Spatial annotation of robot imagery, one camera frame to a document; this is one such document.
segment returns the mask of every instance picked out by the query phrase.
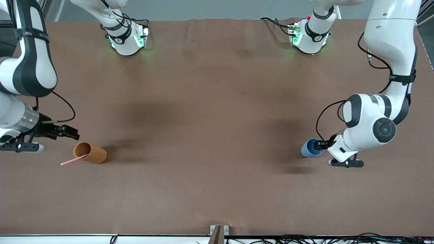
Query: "paper cup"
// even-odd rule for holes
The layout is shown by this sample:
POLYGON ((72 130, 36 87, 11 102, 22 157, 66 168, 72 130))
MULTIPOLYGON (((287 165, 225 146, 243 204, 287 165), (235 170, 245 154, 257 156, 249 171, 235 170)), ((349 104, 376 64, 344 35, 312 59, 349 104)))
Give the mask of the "paper cup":
POLYGON ((99 165, 104 163, 104 161, 107 159, 107 151, 103 148, 100 148, 99 146, 93 145, 92 143, 80 142, 74 147, 73 154, 76 158, 88 153, 89 155, 85 158, 82 158, 81 160, 99 165))

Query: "table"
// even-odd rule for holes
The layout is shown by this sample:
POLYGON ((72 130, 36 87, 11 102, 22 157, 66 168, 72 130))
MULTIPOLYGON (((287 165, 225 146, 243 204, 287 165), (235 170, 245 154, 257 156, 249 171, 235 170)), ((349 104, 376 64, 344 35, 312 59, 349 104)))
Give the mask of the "table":
MULTIPOLYGON (((109 159, 60 166, 77 143, 67 138, 39 138, 44 154, 1 153, 0 233, 202 234, 228 224, 238 235, 433 236, 434 84, 416 30, 418 76, 396 138, 360 153, 363 168, 299 152, 325 106, 387 83, 357 48, 364 26, 337 20, 312 56, 259 20, 152 22, 148 49, 125 57, 97 22, 47 23, 56 91, 77 111, 68 125, 109 159)), ((52 95, 39 107, 70 116, 52 95)), ((336 107, 319 126, 326 137, 344 128, 336 107)))

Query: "robotic arm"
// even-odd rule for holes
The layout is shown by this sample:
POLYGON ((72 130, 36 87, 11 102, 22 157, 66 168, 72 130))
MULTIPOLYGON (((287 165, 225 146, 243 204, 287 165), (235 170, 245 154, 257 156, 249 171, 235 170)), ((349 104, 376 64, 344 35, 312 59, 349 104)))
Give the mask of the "robotic arm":
MULTIPOLYGON (((119 11, 127 0, 71 0, 97 18, 108 33, 112 47, 121 55, 132 55, 145 47, 148 26, 134 23, 119 11)), ((43 97, 50 94, 57 75, 51 61, 49 38, 42 11, 35 0, 0 0, 8 12, 20 41, 18 58, 0 58, 0 151, 43 152, 45 146, 34 137, 79 139, 78 131, 67 125, 54 125, 38 108, 16 96, 43 97)))
POLYGON ((346 100, 343 116, 347 128, 314 144, 314 149, 327 149, 333 156, 329 165, 362 167, 362 161, 350 157, 389 143, 396 135, 396 125, 407 116, 416 77, 413 31, 420 5, 421 0, 374 0, 365 42, 389 63, 389 86, 384 95, 354 94, 346 100))
POLYGON ((54 125, 51 118, 16 97, 43 97, 57 84, 38 3, 34 0, 0 0, 0 8, 10 13, 21 47, 18 58, 0 58, 0 151, 43 152, 45 146, 33 143, 34 137, 55 140, 60 136, 78 140, 76 129, 54 125))
POLYGON ((124 56, 135 54, 145 48, 149 27, 133 22, 119 9, 128 0, 71 0, 93 15, 108 33, 112 47, 124 56))
POLYGON ((336 20, 335 6, 352 6, 365 0, 310 0, 313 14, 289 26, 289 42, 304 53, 317 53, 326 44, 330 27, 336 20))

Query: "cable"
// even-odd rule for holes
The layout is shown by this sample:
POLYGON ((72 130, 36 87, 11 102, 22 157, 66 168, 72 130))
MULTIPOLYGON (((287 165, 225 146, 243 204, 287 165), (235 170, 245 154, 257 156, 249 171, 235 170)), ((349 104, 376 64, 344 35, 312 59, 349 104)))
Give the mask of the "cable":
POLYGON ((279 24, 278 22, 275 22, 274 20, 272 20, 272 19, 270 19, 270 18, 268 18, 268 17, 260 18, 260 20, 268 20, 268 21, 270 21, 271 23, 273 23, 273 24, 275 24, 275 25, 280 25, 281 27, 288 28, 288 26, 285 26, 285 25, 279 24))
POLYGON ((283 29, 283 28, 288 28, 288 25, 290 25, 290 24, 288 24, 288 25, 286 25, 286 26, 285 26, 285 25, 282 25, 282 24, 279 23, 279 21, 277 20, 277 18, 275 18, 274 21, 271 20, 270 18, 267 18, 267 17, 260 18, 260 19, 261 19, 261 20, 268 20, 268 21, 270 21, 271 23, 277 25, 277 26, 281 29, 281 31, 282 31, 283 33, 285 33, 286 35, 288 35, 288 36, 295 36, 294 34, 290 34, 290 33, 286 32, 286 31, 283 29))
MULTIPOLYGON (((384 65, 386 65, 386 67, 376 67, 376 66, 373 66, 373 65, 371 64, 370 61, 368 61, 368 62, 369 62, 369 65, 371 65, 371 67, 376 68, 376 69, 389 69, 389 74, 391 75, 391 74, 392 74, 392 68, 390 67, 390 65, 389 65, 386 61, 384 61, 382 58, 376 56, 375 54, 372 54, 372 53, 370 53, 369 51, 363 49, 362 46, 360 45, 360 42, 361 42, 361 40, 362 40, 364 34, 365 34, 365 32, 363 32, 363 33, 360 35, 360 37, 359 37, 359 39, 358 39, 358 41, 357 41, 357 46, 358 46, 359 49, 362 50, 364 53, 366 53, 366 54, 368 54, 368 55, 371 55, 372 57, 374 57, 374 58, 380 60, 384 65)), ((379 91, 378 93, 383 93, 383 92, 384 92, 384 91, 389 87, 390 83, 391 83, 391 80, 389 80, 389 82, 386 84, 386 86, 385 86, 381 91, 379 91)), ((339 101, 339 102, 334 102, 334 103, 328 105, 328 106, 327 106, 325 109, 323 109, 323 111, 319 114, 318 119, 316 120, 316 126, 315 126, 315 129, 316 129, 316 133, 318 134, 318 136, 319 136, 323 141, 324 141, 324 138, 323 138, 323 137, 321 136, 321 134, 318 132, 318 122, 319 122, 319 119, 321 118, 322 114, 323 114, 323 113, 324 113, 324 112, 325 112, 329 107, 331 107, 331 106, 333 106, 333 105, 335 105, 335 104, 341 103, 341 104, 339 105, 339 107, 338 107, 338 110, 337 110, 337 116, 338 116, 338 118, 339 118, 340 121, 345 122, 345 120, 340 116, 340 113, 339 113, 339 112, 340 112, 340 109, 341 109, 341 107, 344 105, 345 101, 346 101, 346 100, 341 100, 341 101, 339 101)))
POLYGON ((374 68, 374 69, 388 69, 388 67, 377 67, 377 66, 374 66, 374 65, 371 63, 371 61, 368 61, 368 63, 369 63, 369 65, 370 65, 372 68, 374 68))
POLYGON ((36 105, 33 107, 33 109, 38 110, 39 109, 39 98, 37 96, 35 96, 35 102, 36 102, 36 105))
POLYGON ((339 111, 341 110, 341 107, 342 107, 344 104, 345 104, 345 102, 343 102, 343 103, 341 103, 341 104, 339 105, 339 107, 338 107, 338 112, 337 112, 337 114, 338 114, 338 118, 339 118, 339 120, 342 121, 342 122, 345 122, 345 120, 341 117, 339 111))
POLYGON ((250 244, 255 244, 255 243, 261 243, 261 244, 273 244, 270 241, 267 241, 265 239, 261 239, 260 241, 254 241, 254 242, 250 242, 250 244))
POLYGON ((65 119, 65 120, 57 120, 57 121, 42 121, 43 124, 55 124, 55 123, 65 123, 65 122, 69 122, 73 119, 76 118, 76 111, 75 109, 72 107, 72 105, 66 100, 64 99, 61 95, 57 94, 56 92, 52 91, 51 93, 53 93, 54 95, 56 95, 57 97, 59 97, 61 100, 63 100, 72 110, 73 116, 70 119, 65 119))
POLYGON ((242 242, 242 241, 240 241, 240 240, 237 240, 237 239, 235 239, 235 238, 234 238, 234 239, 232 239, 232 238, 229 239, 229 238, 228 238, 228 240, 234 240, 234 241, 237 241, 237 242, 239 242, 239 243, 241 243, 241 244, 247 244, 247 243, 242 242))
POLYGON ((386 65, 386 68, 389 69, 390 74, 392 74, 392 68, 390 67, 390 65, 389 65, 386 61, 384 61, 382 58, 378 57, 377 55, 372 54, 372 53, 370 53, 370 52, 368 52, 367 50, 365 50, 365 49, 362 48, 362 46, 360 45, 360 41, 362 40, 362 37, 364 36, 364 34, 365 34, 365 32, 363 32, 363 33, 360 35, 360 37, 359 37, 359 39, 358 39, 358 41, 357 41, 357 46, 358 46, 358 47, 360 48, 360 50, 362 50, 364 53, 366 53, 366 54, 368 54, 368 55, 371 55, 372 57, 374 57, 374 58, 380 60, 384 65, 386 65))
POLYGON ((118 236, 117 235, 112 236, 110 238, 110 244, 115 244, 117 240, 118 240, 118 236))
POLYGON ((321 140, 325 141, 324 138, 321 136, 321 134, 318 131, 318 123, 319 123, 319 119, 321 118, 322 114, 331 106, 336 105, 336 104, 341 103, 341 102, 345 102, 345 101, 346 100, 334 102, 334 103, 328 105, 327 107, 325 107, 325 109, 323 109, 322 112, 319 114, 318 119, 316 120, 315 130, 316 130, 316 133, 318 134, 318 136, 321 138, 321 140))
POLYGON ((101 0, 103 3, 104 3, 104 5, 108 8, 108 9, 110 9, 110 11, 114 14, 114 15, 116 15, 116 16, 118 16, 118 17, 121 17, 121 18, 123 18, 123 19, 128 19, 129 21, 130 21, 130 23, 128 23, 128 26, 124 26, 124 25, 122 25, 120 22, 119 22, 119 20, 118 19, 116 19, 116 20, 118 20, 118 22, 119 22, 119 24, 121 24, 123 27, 131 27, 131 22, 132 21, 146 21, 148 24, 146 25, 146 27, 149 27, 149 20, 148 19, 142 19, 142 20, 138 20, 138 19, 134 19, 134 18, 130 18, 127 14, 125 14, 125 13, 122 13, 122 16, 120 16, 120 15, 118 15, 117 13, 115 13, 113 10, 112 10, 112 8, 109 6, 109 4, 105 1, 105 0, 101 0))
POLYGON ((6 45, 9 45, 9 46, 13 46, 13 47, 16 47, 15 45, 13 45, 13 44, 10 44, 10 43, 6 43, 6 42, 2 42, 2 41, 0 41, 0 43, 3 43, 3 44, 6 44, 6 45))

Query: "black cable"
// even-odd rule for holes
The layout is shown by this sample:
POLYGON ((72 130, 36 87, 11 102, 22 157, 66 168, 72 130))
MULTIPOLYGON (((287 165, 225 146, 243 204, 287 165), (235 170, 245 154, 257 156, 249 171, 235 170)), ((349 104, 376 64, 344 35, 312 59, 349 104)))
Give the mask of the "black cable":
POLYGON ((368 63, 374 69, 388 69, 388 67, 377 67, 377 66, 374 66, 370 61, 368 61, 368 63))
POLYGON ((3 44, 6 44, 6 45, 9 45, 9 46, 13 46, 13 47, 16 47, 15 45, 13 45, 13 44, 10 44, 10 43, 6 43, 6 42, 2 42, 2 41, 0 41, 0 43, 3 43, 3 44))
POLYGON ((122 16, 120 16, 120 15, 118 15, 117 13, 115 13, 111 8, 110 8, 110 6, 108 5, 108 3, 105 1, 105 0, 101 0, 103 3, 104 3, 104 5, 108 8, 108 9, 110 9, 111 11, 112 11, 112 13, 114 14, 114 15, 116 15, 116 16, 118 16, 118 17, 121 17, 121 18, 123 18, 123 19, 128 19, 129 21, 130 21, 130 23, 128 24, 128 26, 127 27, 131 27, 131 22, 132 21, 146 21, 147 23, 148 23, 148 25, 146 25, 145 27, 149 27, 149 20, 148 19, 142 19, 142 20, 138 20, 138 19, 134 19, 134 18, 130 18, 130 16, 128 16, 127 14, 125 14, 125 13, 122 13, 122 16))
POLYGON ((118 240, 118 236, 117 235, 112 236, 110 238, 110 244, 115 244, 117 240, 118 240))
POLYGON ((228 239, 228 240, 234 240, 234 241, 237 241, 237 242, 239 242, 239 243, 241 243, 241 244, 247 244, 247 243, 242 242, 242 241, 240 241, 240 240, 237 240, 237 239, 235 239, 235 238, 234 238, 234 239, 231 238, 231 239, 228 239))
POLYGON ((290 33, 286 32, 283 28, 288 28, 288 25, 282 25, 282 24, 280 24, 279 21, 277 20, 277 18, 275 18, 274 21, 271 20, 270 18, 267 18, 267 17, 260 18, 260 19, 261 19, 261 20, 268 20, 268 21, 270 21, 271 23, 277 25, 277 26, 280 28, 280 30, 281 30, 283 33, 285 33, 286 35, 288 35, 288 36, 295 36, 294 34, 290 34, 290 33))
POLYGON ((52 121, 43 121, 42 123, 43 124, 65 123, 65 122, 69 122, 69 121, 75 119, 76 118, 76 111, 73 108, 73 106, 66 99, 64 99, 61 95, 57 94, 55 91, 52 91, 51 93, 53 93, 54 95, 59 97, 61 100, 63 100, 70 107, 70 109, 72 110, 73 116, 70 119, 57 120, 57 121, 53 121, 53 120, 52 121))
POLYGON ((283 235, 280 237, 280 241, 284 241, 284 244, 288 244, 290 242, 295 242, 298 244, 316 244, 315 240, 313 240, 311 237, 300 234, 283 235))
POLYGON ((336 105, 336 104, 341 103, 341 102, 345 102, 345 101, 346 101, 346 100, 341 100, 341 101, 334 102, 334 103, 328 105, 327 107, 325 107, 325 109, 323 109, 323 110, 321 111, 321 113, 319 114, 318 119, 316 120, 315 130, 316 130, 316 133, 318 134, 318 136, 321 138, 321 140, 325 141, 324 138, 321 136, 321 134, 320 134, 319 131, 318 131, 318 123, 319 123, 319 119, 321 118, 322 114, 323 114, 323 113, 324 113, 328 108, 330 108, 331 106, 336 105))
POLYGON ((339 120, 342 121, 342 122, 345 122, 345 120, 341 117, 339 111, 341 111, 341 107, 342 107, 344 104, 345 104, 345 102, 341 103, 341 104, 339 105, 339 107, 338 107, 338 111, 337 111, 338 118, 339 118, 339 120))
POLYGON ((360 50, 362 50, 364 53, 366 53, 366 54, 368 54, 368 55, 371 55, 372 57, 374 57, 374 58, 380 60, 384 65, 386 65, 386 68, 389 69, 390 74, 392 74, 392 68, 390 67, 390 65, 389 65, 386 61, 384 61, 382 58, 378 57, 377 55, 368 52, 367 50, 365 50, 365 49, 360 45, 360 41, 362 40, 362 37, 364 36, 364 34, 365 34, 365 32, 363 32, 363 33, 360 35, 360 37, 359 37, 359 39, 358 39, 358 41, 357 41, 357 46, 358 46, 358 47, 360 48, 360 50))
POLYGON ((272 20, 272 19, 270 19, 270 18, 268 18, 268 17, 260 18, 260 20, 268 20, 268 21, 270 21, 271 23, 273 23, 273 24, 275 24, 275 25, 280 25, 281 27, 288 28, 288 26, 285 26, 285 25, 279 24, 279 23, 275 22, 274 20, 272 20))
POLYGON ((255 243, 264 243, 264 244, 273 244, 270 241, 267 241, 265 239, 261 239, 260 241, 254 241, 254 242, 250 242, 250 244, 255 244, 255 243))
POLYGON ((38 110, 39 109, 39 98, 37 96, 35 96, 35 102, 36 102, 36 105, 33 107, 33 109, 38 110))
MULTIPOLYGON (((392 74, 392 68, 390 67, 390 65, 389 65, 386 61, 384 61, 382 58, 376 56, 375 54, 372 54, 372 53, 368 52, 367 50, 363 49, 362 46, 360 45, 360 42, 361 42, 361 40, 362 40, 364 34, 365 34, 365 32, 363 32, 363 33, 360 35, 360 37, 359 37, 359 39, 358 39, 358 41, 357 41, 357 46, 358 46, 359 49, 362 50, 364 53, 366 53, 366 54, 368 54, 368 55, 371 55, 372 57, 374 57, 374 58, 380 60, 383 64, 386 65, 386 67, 376 67, 376 66, 373 66, 373 65, 371 64, 371 62, 369 62, 369 65, 371 65, 372 67, 374 67, 374 68, 376 68, 376 69, 389 69, 389 74, 391 75, 391 74, 392 74)), ((379 91, 378 93, 383 93, 383 92, 384 92, 384 91, 389 87, 390 83, 391 83, 391 80, 389 80, 389 82, 386 84, 386 86, 385 86, 381 91, 379 91)), ((319 122, 319 119, 321 118, 322 114, 323 114, 323 113, 324 113, 324 112, 325 112, 329 107, 331 107, 331 106, 333 106, 333 105, 338 104, 338 103, 341 102, 341 104, 339 105, 338 110, 337 110, 337 115, 338 115, 338 118, 339 118, 340 121, 345 122, 345 120, 340 116, 340 113, 339 113, 339 112, 340 112, 340 109, 341 109, 341 107, 343 106, 343 104, 345 103, 345 101, 346 101, 346 100, 341 100, 341 101, 339 101, 339 102, 334 102, 334 103, 328 105, 328 106, 327 106, 325 109, 323 109, 323 111, 319 114, 318 119, 316 120, 316 127, 315 127, 315 128, 316 128, 316 133, 318 134, 318 136, 319 136, 323 141, 324 141, 324 138, 323 138, 323 137, 321 136, 321 134, 318 132, 318 122, 319 122)))

